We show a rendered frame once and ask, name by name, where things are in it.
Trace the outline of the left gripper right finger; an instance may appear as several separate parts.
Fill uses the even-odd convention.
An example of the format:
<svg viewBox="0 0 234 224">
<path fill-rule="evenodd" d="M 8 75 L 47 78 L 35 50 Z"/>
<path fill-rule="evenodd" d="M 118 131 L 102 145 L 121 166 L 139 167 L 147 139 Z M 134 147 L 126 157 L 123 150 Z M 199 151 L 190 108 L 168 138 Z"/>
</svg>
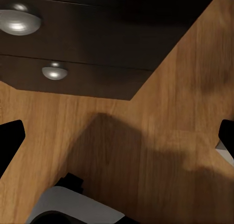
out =
<svg viewBox="0 0 234 224">
<path fill-rule="evenodd" d="M 218 137 L 234 159 L 234 122 L 226 119 L 222 120 Z"/>
</svg>

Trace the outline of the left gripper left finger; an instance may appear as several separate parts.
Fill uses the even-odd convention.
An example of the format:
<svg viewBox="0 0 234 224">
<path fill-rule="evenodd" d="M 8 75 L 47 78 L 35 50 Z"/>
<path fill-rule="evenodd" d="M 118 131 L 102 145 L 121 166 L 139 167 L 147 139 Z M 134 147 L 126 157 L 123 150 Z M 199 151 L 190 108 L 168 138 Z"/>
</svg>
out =
<svg viewBox="0 0 234 224">
<path fill-rule="evenodd" d="M 24 139 L 25 131 L 21 120 L 0 125 L 0 178 Z"/>
</svg>

